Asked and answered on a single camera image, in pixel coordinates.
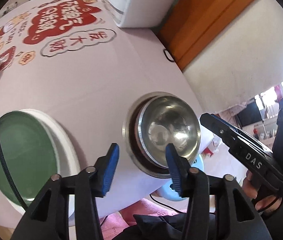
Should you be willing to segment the right hand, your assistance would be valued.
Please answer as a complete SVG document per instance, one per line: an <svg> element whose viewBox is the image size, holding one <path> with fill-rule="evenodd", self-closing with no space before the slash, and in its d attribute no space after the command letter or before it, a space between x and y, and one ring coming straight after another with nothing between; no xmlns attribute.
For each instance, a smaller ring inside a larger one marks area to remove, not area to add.
<svg viewBox="0 0 283 240"><path fill-rule="evenodd" d="M265 198L261 199L260 194L262 193L261 188L255 188L252 185L252 178L253 174L247 170L246 178L242 183L242 189L244 193L248 196L248 198L256 200L259 198L259 201L256 202L255 208L257 211L265 212L265 213L272 213L273 211L277 210L282 203L282 198L270 195L266 196Z"/></svg>

